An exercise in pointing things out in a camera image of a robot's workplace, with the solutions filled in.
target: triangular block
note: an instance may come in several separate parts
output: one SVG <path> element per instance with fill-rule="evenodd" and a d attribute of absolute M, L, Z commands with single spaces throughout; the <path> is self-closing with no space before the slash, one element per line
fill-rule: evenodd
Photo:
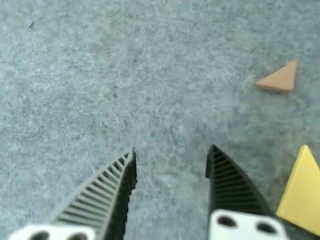
<path fill-rule="evenodd" d="M 298 60 L 290 62 L 288 65 L 258 81 L 255 85 L 258 88 L 277 92 L 290 92 L 295 87 L 295 75 Z"/>
<path fill-rule="evenodd" d="M 307 145 L 300 148 L 276 215 L 320 236 L 320 169 Z"/>

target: foam piece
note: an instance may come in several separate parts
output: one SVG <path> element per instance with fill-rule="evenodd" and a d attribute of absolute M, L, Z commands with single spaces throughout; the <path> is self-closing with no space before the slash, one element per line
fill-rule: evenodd
<path fill-rule="evenodd" d="M 307 145 L 300 148 L 276 215 L 320 236 L 320 169 Z"/>
<path fill-rule="evenodd" d="M 258 81 L 258 88 L 276 92 L 290 92 L 295 87 L 295 75 L 298 60 L 293 60 L 288 65 Z"/>

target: gray carpet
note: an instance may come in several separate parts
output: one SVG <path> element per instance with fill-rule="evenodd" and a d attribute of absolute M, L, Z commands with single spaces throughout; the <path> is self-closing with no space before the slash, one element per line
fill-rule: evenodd
<path fill-rule="evenodd" d="M 41 223 L 132 146 L 126 240 L 205 239 L 213 143 L 275 210 L 299 147 L 320 159 L 319 9 L 317 0 L 2 0 L 1 239 Z M 293 59 L 293 92 L 254 87 Z"/>

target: yellow triangle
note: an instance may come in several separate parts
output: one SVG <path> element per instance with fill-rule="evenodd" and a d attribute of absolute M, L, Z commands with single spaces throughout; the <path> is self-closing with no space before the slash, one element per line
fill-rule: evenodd
<path fill-rule="evenodd" d="M 320 169 L 307 145 L 300 148 L 276 215 L 320 236 Z"/>
<path fill-rule="evenodd" d="M 277 92 L 290 92 L 295 87 L 295 75 L 298 60 L 293 60 L 288 65 L 258 81 L 258 88 Z"/>

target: orange triangle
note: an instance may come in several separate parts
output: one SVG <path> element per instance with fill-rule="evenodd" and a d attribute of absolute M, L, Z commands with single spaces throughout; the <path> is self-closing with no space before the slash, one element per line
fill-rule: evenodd
<path fill-rule="evenodd" d="M 293 60 L 288 65 L 258 81 L 258 88 L 277 92 L 290 92 L 295 87 L 295 74 L 298 60 Z"/>

